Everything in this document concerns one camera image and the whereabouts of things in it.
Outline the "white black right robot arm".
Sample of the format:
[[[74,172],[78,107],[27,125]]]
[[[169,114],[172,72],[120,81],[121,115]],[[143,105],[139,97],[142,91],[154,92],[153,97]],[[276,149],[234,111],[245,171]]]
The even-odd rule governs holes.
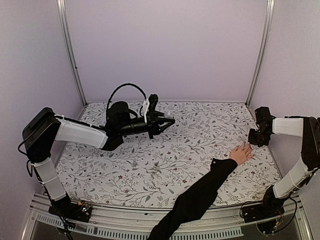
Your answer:
[[[269,218],[290,195],[304,185],[320,169],[320,119],[312,116],[276,118],[272,115],[256,117],[257,129],[250,129],[248,141],[258,147],[267,146],[272,135],[287,136],[289,143],[271,145],[276,157],[291,164],[283,178],[270,186],[259,206],[262,218]]]

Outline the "black sleeved forearm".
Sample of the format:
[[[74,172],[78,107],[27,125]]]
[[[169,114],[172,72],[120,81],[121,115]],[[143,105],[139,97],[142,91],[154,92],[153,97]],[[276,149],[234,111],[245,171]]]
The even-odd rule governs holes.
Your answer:
[[[218,196],[218,190],[237,168],[233,159],[213,159],[210,171],[177,197],[172,210],[153,227],[149,240],[168,240],[180,225],[202,218]]]

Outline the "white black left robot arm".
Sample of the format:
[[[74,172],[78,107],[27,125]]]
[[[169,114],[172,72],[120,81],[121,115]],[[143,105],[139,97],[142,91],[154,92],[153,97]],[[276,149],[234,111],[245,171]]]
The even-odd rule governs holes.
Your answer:
[[[23,129],[19,147],[25,150],[20,153],[27,156],[48,196],[55,201],[55,209],[63,217],[70,217],[75,210],[51,159],[53,143],[73,142],[113,151],[123,144],[126,136],[148,133],[153,139],[175,123],[174,117],[155,110],[156,105],[145,100],[143,115],[138,116],[125,101],[115,102],[106,110],[104,126],[57,115],[50,107],[45,107]]]

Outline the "person's bare hand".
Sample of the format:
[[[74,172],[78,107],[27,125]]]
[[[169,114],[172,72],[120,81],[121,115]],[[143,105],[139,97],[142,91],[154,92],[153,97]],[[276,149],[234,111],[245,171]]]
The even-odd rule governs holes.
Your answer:
[[[255,155],[249,143],[243,142],[242,145],[235,147],[229,155],[229,158],[237,163],[238,166],[244,164],[247,160],[252,159]]]

